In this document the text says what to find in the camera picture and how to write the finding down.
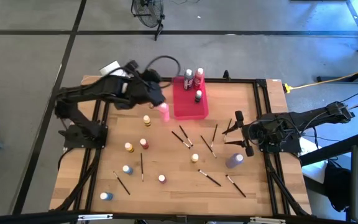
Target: black paintbrush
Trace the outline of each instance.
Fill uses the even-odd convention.
[[[220,183],[218,183],[216,180],[212,179],[212,177],[210,177],[208,174],[204,173],[202,170],[199,169],[198,172],[204,174],[206,177],[208,177],[209,180],[212,180],[215,184],[222,187],[222,185]]]
[[[218,128],[218,124],[216,124],[216,126],[215,126],[214,136],[212,137],[212,142],[211,142],[211,148],[214,146],[214,140],[215,140],[215,134],[216,134],[217,128]]]
[[[143,155],[140,153],[140,168],[142,168],[142,182],[143,182]]]
[[[227,177],[227,178],[230,180],[230,182],[236,187],[236,189],[237,189],[238,191],[240,191],[240,193],[242,194],[242,196],[247,197],[247,196],[242,192],[242,190],[239,188],[239,186],[237,186],[237,184],[234,183],[233,180],[231,180],[231,178],[229,177],[229,175],[226,174],[226,177]]]
[[[229,125],[227,126],[227,129],[230,128],[231,120],[232,119],[230,118]],[[224,142],[226,142],[226,137],[227,137],[227,133],[224,135]]]
[[[185,130],[183,130],[183,128],[181,128],[181,126],[179,125],[179,128],[181,129],[181,131],[183,132],[183,134],[185,135],[185,137],[187,138],[187,141],[189,141],[190,145],[193,146],[193,143],[190,141],[189,137],[187,136]]]
[[[190,149],[190,146],[187,145],[176,133],[174,133],[174,132],[172,131],[172,134],[174,134],[187,148]]]
[[[126,190],[126,192],[131,195],[131,193],[129,193],[128,189],[125,187],[125,185],[122,183],[121,179],[117,176],[117,174],[113,171],[113,174],[117,177],[117,180],[121,183],[121,185],[124,187],[124,189]]]
[[[214,155],[214,157],[216,158],[216,155],[214,153],[214,151],[212,151],[211,147],[209,146],[209,144],[205,141],[204,137],[202,135],[200,135],[201,138],[203,139],[204,143],[206,144],[206,146],[208,147],[208,149],[212,152],[212,155]]]

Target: fan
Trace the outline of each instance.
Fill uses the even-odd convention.
[[[154,35],[154,40],[157,40],[158,35],[163,29],[162,20],[165,19],[163,14],[164,5],[163,0],[132,0],[131,13],[134,17],[138,17],[143,25],[153,28],[157,27]]]

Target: wooden table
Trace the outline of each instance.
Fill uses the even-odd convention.
[[[92,83],[97,77],[89,77],[84,83]],[[286,112],[287,104],[280,80],[267,80],[268,93],[272,112]],[[265,171],[263,154],[254,146],[255,156],[247,157],[245,150],[239,146],[225,145],[221,134],[227,128],[230,118],[235,120],[234,112],[241,110],[244,123],[250,123],[257,117],[254,92],[251,84],[245,83],[207,83],[209,115],[204,120],[177,121],[173,119],[172,89],[163,90],[170,105],[171,120],[164,123],[157,110],[148,105],[138,105],[132,110],[116,110],[111,105],[108,117],[108,140],[102,150],[97,174],[97,181],[92,201],[92,212],[109,213],[144,213],[144,214],[187,214],[187,215],[257,215],[271,216],[269,189]],[[260,90],[262,110],[265,113],[264,99]],[[94,101],[79,104],[80,110],[91,119]],[[149,115],[152,125],[146,127],[143,115]],[[183,136],[179,124],[193,141],[194,147],[187,149],[172,133],[174,130]],[[215,125],[218,124],[213,150],[213,157],[204,145],[200,134],[211,141]],[[143,150],[139,140],[145,138],[149,149]],[[227,136],[228,141],[240,140],[241,132],[235,131]],[[125,142],[131,142],[135,151],[128,153],[124,149]],[[84,149],[74,149],[62,160],[53,192],[50,208],[59,206],[78,181]],[[144,182],[140,177],[140,153],[144,160]],[[190,162],[190,156],[197,153],[197,163]],[[244,163],[228,169],[227,158],[234,153],[244,156]],[[297,158],[281,153],[285,183],[294,198],[308,213],[311,213],[301,166]],[[132,175],[123,173],[123,165],[134,168]],[[197,170],[202,169],[217,180],[217,186]],[[129,189],[128,195],[113,171],[116,171]],[[157,177],[163,174],[166,184],[161,184]],[[236,184],[247,195],[244,198],[228,181],[229,174]],[[88,186],[80,208],[85,207]],[[282,212],[282,201],[277,186],[276,196],[278,210]],[[112,201],[103,201],[101,192],[114,194]]]

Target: paint bottle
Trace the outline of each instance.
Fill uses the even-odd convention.
[[[147,115],[145,115],[145,116],[143,117],[143,121],[144,121],[144,125],[146,125],[147,127],[149,127],[150,125],[152,125],[152,122],[151,122],[151,120],[150,120],[150,117],[147,116]]]
[[[101,200],[112,200],[112,193],[109,192],[103,192],[100,194]]]
[[[129,142],[125,143],[125,149],[129,152],[129,153],[133,153],[135,151],[135,148],[133,147],[133,145]]]
[[[193,72],[188,69],[186,70],[185,72],[185,90],[189,90],[191,89],[191,87],[193,86],[193,78],[194,78],[194,75],[193,75]]]
[[[146,139],[141,139],[139,142],[140,142],[140,145],[143,147],[143,149],[149,148],[149,143],[146,141]]]
[[[201,90],[197,90],[196,92],[196,103],[199,103],[201,101],[201,97],[203,96],[203,92]]]
[[[169,121],[169,106],[166,103],[162,103],[157,109],[160,112],[161,120],[165,122]]]
[[[124,173],[129,175],[131,175],[134,172],[134,170],[128,165],[123,166],[122,171],[124,171]]]
[[[167,182],[167,179],[164,175],[159,175],[158,181],[160,181],[161,184],[165,184]]]
[[[196,75],[194,76],[194,88],[196,90],[201,89],[201,85],[203,84],[203,81],[204,81],[204,69],[198,68]]]
[[[244,156],[242,156],[239,153],[235,153],[232,157],[230,157],[226,161],[226,166],[229,169],[234,168],[236,165],[242,164],[242,161],[244,160]]]
[[[191,156],[191,161],[194,162],[194,163],[196,163],[196,162],[198,161],[198,154],[193,154],[193,155]]]

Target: concrete floor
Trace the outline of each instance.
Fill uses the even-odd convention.
[[[199,3],[165,1],[167,30],[357,30],[346,3],[288,0]],[[66,29],[75,20],[80,0],[0,0],[0,29]],[[88,1],[80,30],[147,30],[129,13],[128,0]],[[56,78],[68,36],[0,35],[0,215],[8,214],[42,113]],[[62,86],[79,84],[83,75],[118,60],[137,60],[143,68],[158,55],[177,58],[182,68],[203,67],[208,77],[229,70],[233,78],[279,78],[291,86],[313,83],[319,75],[358,71],[358,37],[163,35],[77,36]],[[172,76],[174,64],[155,69]],[[291,111],[306,111],[343,100],[358,85],[327,84],[294,90],[287,95]],[[358,98],[349,101],[350,105]],[[342,140],[358,134],[356,118],[349,124],[322,125],[323,138]],[[62,125],[54,118],[34,174],[24,212],[47,211],[62,154]],[[332,142],[319,140],[325,146]],[[327,198],[310,192],[312,211],[322,218],[343,219]]]

